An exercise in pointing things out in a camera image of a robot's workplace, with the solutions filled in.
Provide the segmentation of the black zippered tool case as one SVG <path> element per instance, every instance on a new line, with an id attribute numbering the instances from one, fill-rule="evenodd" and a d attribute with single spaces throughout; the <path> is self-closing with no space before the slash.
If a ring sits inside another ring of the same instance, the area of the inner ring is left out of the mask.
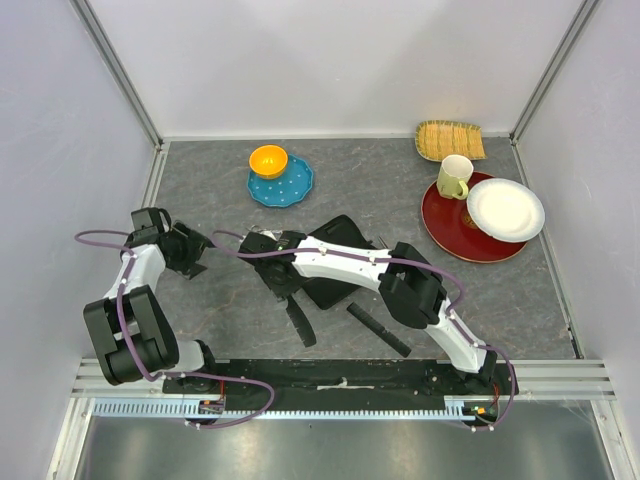
<path id="1" fill-rule="evenodd" d="M 327 310 L 356 289 L 377 291 L 374 275 L 381 269 L 371 259 L 389 258 L 388 249 L 375 250 L 365 240 L 355 222 L 345 214 L 329 220 L 301 240 L 294 267 L 307 281 L 306 294 L 321 309 Z"/>

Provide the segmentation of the black straight comb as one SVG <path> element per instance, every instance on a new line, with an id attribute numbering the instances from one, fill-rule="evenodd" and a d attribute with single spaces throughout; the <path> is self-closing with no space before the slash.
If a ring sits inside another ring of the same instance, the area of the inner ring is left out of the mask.
<path id="1" fill-rule="evenodd" d="M 356 318 L 362 325 L 370 330 L 385 344 L 391 347 L 401 357 L 407 358 L 411 353 L 411 348 L 402 342 L 397 336 L 386 329 L 380 322 L 374 319 L 369 313 L 355 302 L 347 307 L 347 312 Z"/>

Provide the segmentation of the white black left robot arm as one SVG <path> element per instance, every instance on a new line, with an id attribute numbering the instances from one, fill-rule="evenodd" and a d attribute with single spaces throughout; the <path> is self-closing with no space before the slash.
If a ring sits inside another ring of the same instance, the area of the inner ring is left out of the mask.
<path id="1" fill-rule="evenodd" d="M 188 280 L 204 272 L 199 260 L 213 244 L 164 208 L 142 208 L 131 218 L 133 231 L 113 246 L 121 260 L 114 284 L 83 309 L 102 374 L 112 385 L 176 375 L 184 388 L 211 392 L 220 378 L 211 349 L 176 338 L 155 290 L 166 270 Z"/>

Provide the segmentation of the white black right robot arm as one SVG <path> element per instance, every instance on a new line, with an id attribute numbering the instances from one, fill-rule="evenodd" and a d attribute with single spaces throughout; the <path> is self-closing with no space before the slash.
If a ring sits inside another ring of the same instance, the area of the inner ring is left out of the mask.
<path id="1" fill-rule="evenodd" d="M 277 239 L 251 232 L 238 256 L 253 265 L 279 297 L 318 279 L 377 292 L 395 321 L 425 331 L 439 345 L 465 391 L 481 393 L 494 381 L 497 355 L 456 312 L 461 299 L 451 299 L 443 284 L 453 276 L 408 243 L 392 249 L 358 248 L 296 231 L 284 231 Z"/>

